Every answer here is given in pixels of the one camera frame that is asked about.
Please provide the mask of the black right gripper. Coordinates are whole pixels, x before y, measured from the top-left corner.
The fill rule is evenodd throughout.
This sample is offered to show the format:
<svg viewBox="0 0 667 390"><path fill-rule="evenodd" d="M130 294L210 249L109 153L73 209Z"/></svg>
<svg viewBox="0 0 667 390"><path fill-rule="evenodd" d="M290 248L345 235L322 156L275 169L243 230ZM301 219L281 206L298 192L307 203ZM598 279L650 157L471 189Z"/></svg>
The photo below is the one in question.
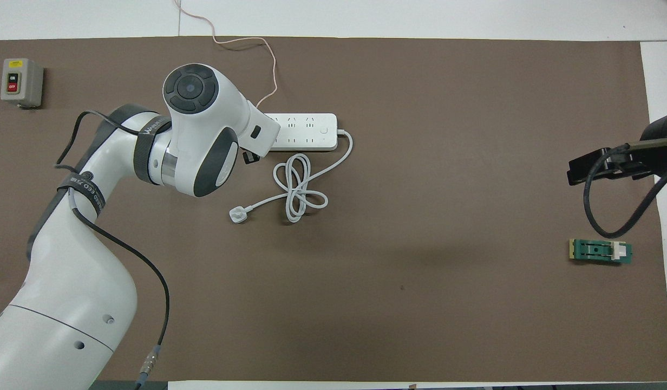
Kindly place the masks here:
<svg viewBox="0 0 667 390"><path fill-rule="evenodd" d="M593 180L650 175L663 176L667 172L667 115L650 123L642 132L640 140L629 143L625 153L606 158L593 175ZM611 148L604 147L587 153L568 163L569 185L585 183L588 173L596 161Z"/></svg>

